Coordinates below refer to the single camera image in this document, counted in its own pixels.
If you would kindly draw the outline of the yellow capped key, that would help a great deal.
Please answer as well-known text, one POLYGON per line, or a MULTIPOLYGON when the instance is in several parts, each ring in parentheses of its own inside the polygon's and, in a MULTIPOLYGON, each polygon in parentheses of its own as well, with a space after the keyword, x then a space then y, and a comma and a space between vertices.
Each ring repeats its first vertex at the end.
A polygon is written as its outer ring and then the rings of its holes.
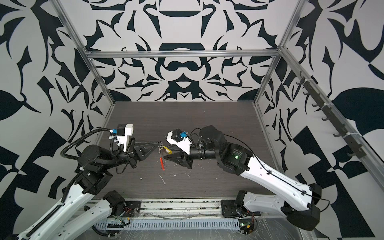
POLYGON ((167 147, 165 147, 165 146, 163 146, 163 150, 164 150, 167 154, 172 154, 172 153, 173 153, 169 148, 167 148, 167 147))

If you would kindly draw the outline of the red capped key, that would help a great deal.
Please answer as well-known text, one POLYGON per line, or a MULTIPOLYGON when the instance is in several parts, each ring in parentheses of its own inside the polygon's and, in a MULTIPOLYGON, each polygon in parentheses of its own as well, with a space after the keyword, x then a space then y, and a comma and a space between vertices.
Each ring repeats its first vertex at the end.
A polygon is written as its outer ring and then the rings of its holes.
POLYGON ((160 157, 160 163, 161 163, 161 168, 164 171, 165 170, 165 166, 164 166, 163 157, 160 157))

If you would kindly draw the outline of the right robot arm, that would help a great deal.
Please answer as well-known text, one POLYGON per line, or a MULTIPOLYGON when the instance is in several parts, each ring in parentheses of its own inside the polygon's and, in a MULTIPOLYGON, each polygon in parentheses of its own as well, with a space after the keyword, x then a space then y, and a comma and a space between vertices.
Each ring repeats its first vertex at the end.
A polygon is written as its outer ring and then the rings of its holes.
POLYGON ((215 160, 229 174, 253 181, 274 193, 274 196, 239 191, 234 202, 238 215, 254 213, 286 217, 292 225, 312 231, 320 223, 322 188, 317 184, 302 184, 264 163, 245 143, 227 141, 227 135, 214 126, 200 129, 198 140, 180 129, 167 135, 171 153, 165 158, 191 169, 195 160, 215 160))

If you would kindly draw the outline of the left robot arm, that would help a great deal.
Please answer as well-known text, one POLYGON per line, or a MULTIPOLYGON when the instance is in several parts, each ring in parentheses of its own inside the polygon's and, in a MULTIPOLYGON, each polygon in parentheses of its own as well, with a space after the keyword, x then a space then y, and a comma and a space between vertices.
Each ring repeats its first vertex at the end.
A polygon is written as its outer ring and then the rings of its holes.
POLYGON ((123 224, 125 199, 117 192, 110 191, 95 205, 76 218, 73 215, 92 200, 110 181, 109 169, 120 165, 137 166, 159 147, 158 142, 136 142, 131 139, 127 149, 113 157, 110 151, 97 145, 86 147, 78 158, 81 171, 70 181, 64 195, 57 204, 32 226, 9 240, 74 240, 98 222, 113 216, 123 224))

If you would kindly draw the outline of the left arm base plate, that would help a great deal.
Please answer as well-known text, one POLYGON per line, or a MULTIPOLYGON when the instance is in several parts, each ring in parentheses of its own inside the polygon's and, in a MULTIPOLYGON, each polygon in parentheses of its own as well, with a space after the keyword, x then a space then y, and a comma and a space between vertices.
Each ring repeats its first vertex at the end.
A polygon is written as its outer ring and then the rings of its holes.
POLYGON ((125 201, 121 210, 118 210, 118 216, 121 218, 137 217, 141 213, 141 201, 125 201))

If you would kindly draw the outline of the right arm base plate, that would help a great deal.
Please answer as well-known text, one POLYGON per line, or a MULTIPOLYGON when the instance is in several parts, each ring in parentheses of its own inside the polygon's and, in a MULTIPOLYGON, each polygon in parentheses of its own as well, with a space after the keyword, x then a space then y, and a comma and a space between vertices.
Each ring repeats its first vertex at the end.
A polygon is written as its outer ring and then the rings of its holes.
POLYGON ((235 200, 221 200, 221 211, 224 218, 259 217, 262 215, 261 212, 250 212, 239 207, 235 200))

